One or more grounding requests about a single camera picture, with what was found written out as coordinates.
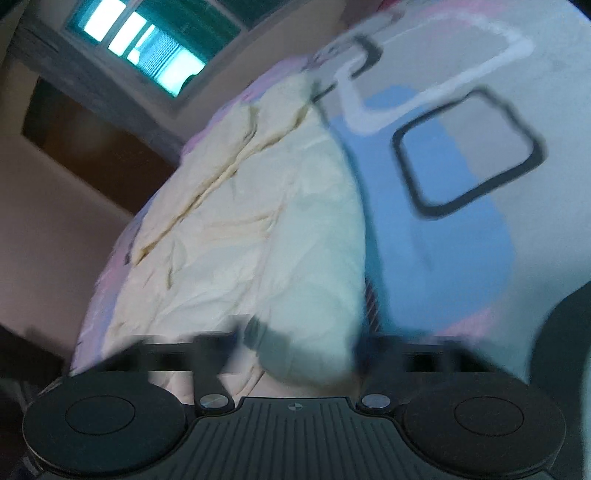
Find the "wall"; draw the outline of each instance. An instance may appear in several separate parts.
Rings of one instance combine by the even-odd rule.
[[[39,75],[12,57],[0,68],[0,134],[19,135]]]
[[[130,219],[24,137],[0,138],[0,324],[71,354]]]
[[[107,65],[99,65],[136,99],[164,128],[187,140],[201,130],[215,111],[236,96],[248,84],[278,61],[306,53],[314,53],[328,43],[342,28],[339,19],[346,0],[296,0],[302,5],[289,14],[278,12],[245,39],[244,49],[232,55],[223,68],[200,91],[187,100],[180,112],[173,112],[162,103],[137,91],[134,85],[121,80],[120,74]],[[47,25],[61,30],[76,0],[34,0],[31,10]],[[83,54],[92,58],[88,51]]]
[[[205,127],[220,106],[275,63],[322,48],[341,29],[339,19],[344,8],[344,0],[310,0],[275,23],[189,99],[176,119],[175,131],[183,138],[190,137]]]
[[[0,21],[0,64],[6,55],[6,49],[12,38],[18,21],[21,19],[22,13],[25,11],[29,0],[22,0],[18,5],[14,6],[12,11]]]

